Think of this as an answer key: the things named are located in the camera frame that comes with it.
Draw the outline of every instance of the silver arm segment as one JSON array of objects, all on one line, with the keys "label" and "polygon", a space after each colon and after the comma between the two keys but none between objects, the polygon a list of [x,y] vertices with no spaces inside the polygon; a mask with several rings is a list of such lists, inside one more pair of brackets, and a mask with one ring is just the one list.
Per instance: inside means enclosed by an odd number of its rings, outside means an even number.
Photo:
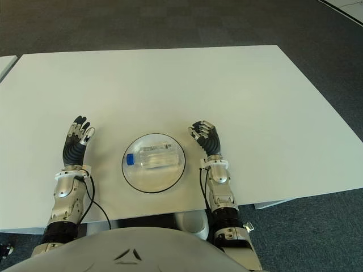
[{"label": "silver arm segment", "polygon": [[79,165],[68,165],[57,173],[54,190],[54,206],[44,232],[43,242],[33,250],[32,257],[55,249],[77,236],[79,220],[83,214],[83,199],[86,194],[85,178],[90,175],[91,168]]},{"label": "silver arm segment", "polygon": [[238,210],[238,205],[234,203],[234,195],[229,187],[231,177],[227,170],[228,161],[222,160],[221,155],[212,155],[208,157],[208,160],[201,159],[201,166],[202,169],[208,171],[207,185],[211,212],[222,207],[232,207]]}]

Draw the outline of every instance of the logo on robot body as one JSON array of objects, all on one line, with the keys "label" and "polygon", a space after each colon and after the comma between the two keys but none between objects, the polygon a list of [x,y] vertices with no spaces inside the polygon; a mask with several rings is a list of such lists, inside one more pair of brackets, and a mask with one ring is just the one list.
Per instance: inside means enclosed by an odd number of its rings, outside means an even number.
[{"label": "logo on robot body", "polygon": [[122,254],[113,259],[118,265],[138,265],[142,260],[136,249],[127,249]]}]

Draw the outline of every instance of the metal forearm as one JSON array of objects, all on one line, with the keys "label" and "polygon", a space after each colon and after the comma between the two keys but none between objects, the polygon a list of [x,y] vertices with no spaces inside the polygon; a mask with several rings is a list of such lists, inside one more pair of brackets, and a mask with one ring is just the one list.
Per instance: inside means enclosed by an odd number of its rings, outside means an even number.
[{"label": "metal forearm", "polygon": [[214,212],[222,207],[232,207],[238,210],[229,187],[231,177],[227,170],[228,161],[223,160],[221,155],[211,155],[208,156],[207,161],[201,160],[201,166],[208,171],[207,183],[211,211]]},{"label": "metal forearm", "polygon": [[230,189],[231,177],[228,161],[221,155],[211,155],[201,160],[202,168],[208,171],[209,204],[212,212],[214,245],[251,270],[261,270],[260,261],[248,233],[251,223],[243,225],[237,203]]},{"label": "metal forearm", "polygon": [[78,224],[83,213],[83,198],[86,194],[85,177],[89,175],[80,165],[68,165],[57,173],[54,190],[54,206],[41,244],[32,256],[52,250],[73,241],[78,236]]},{"label": "metal forearm", "polygon": [[73,168],[56,174],[57,186],[53,194],[54,207],[48,225],[59,221],[78,224],[82,216],[83,197],[86,193],[84,182],[86,172],[82,171],[80,167]]}]

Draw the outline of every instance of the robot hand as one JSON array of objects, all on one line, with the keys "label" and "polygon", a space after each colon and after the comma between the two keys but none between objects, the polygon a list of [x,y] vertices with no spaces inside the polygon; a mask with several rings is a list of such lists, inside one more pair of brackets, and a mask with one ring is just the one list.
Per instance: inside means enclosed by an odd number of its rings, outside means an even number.
[{"label": "robot hand", "polygon": [[90,126],[89,122],[85,123],[82,127],[83,123],[86,120],[86,117],[78,116],[69,128],[66,142],[63,148],[64,166],[82,166],[83,164],[83,157],[85,155],[86,146],[89,143],[91,137],[95,134],[94,127],[91,127],[86,131],[86,129]]},{"label": "robot hand", "polygon": [[205,150],[207,156],[221,154],[220,139],[215,126],[207,121],[199,121],[188,129],[191,136]]}]

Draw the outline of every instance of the gray carpet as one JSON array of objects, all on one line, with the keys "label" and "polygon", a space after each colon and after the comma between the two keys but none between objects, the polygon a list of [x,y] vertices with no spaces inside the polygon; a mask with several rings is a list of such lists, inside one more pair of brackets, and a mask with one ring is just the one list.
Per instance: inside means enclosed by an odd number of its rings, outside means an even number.
[{"label": "gray carpet", "polygon": [[[317,1],[0,0],[0,11],[0,56],[277,44],[363,139],[363,28]],[[362,204],[354,190],[241,210],[265,269],[361,271]],[[8,239],[16,249],[0,269],[38,241],[0,234]]]}]

